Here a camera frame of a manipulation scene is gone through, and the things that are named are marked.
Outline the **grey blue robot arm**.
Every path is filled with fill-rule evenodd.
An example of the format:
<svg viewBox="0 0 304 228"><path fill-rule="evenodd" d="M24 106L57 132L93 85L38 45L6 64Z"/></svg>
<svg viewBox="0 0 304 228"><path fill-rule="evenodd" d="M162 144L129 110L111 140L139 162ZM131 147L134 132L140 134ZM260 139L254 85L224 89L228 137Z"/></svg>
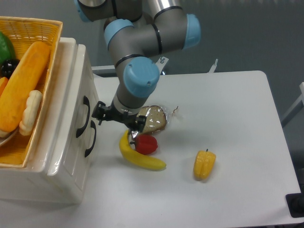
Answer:
<svg viewBox="0 0 304 228"><path fill-rule="evenodd" d="M116 121L141 132L146 118L140 109L155 90L160 69L152 57L197 45L201 40L198 18L184 12L178 0L150 0L150 14L141 0L77 0L83 21L105 20L104 39L119 86L110 106L98 102L92 117Z"/></svg>

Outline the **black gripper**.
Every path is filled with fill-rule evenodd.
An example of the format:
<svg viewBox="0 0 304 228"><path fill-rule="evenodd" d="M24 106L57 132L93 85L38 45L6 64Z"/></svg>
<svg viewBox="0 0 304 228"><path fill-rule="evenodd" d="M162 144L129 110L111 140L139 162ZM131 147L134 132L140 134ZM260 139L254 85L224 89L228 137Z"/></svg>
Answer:
<svg viewBox="0 0 304 228"><path fill-rule="evenodd" d="M126 111L120 113L113 105L106 106L102 101L98 101L92 112L92 117L102 121L115 121L126 125L131 131L142 132L146 124L146 116L129 115Z"/></svg>

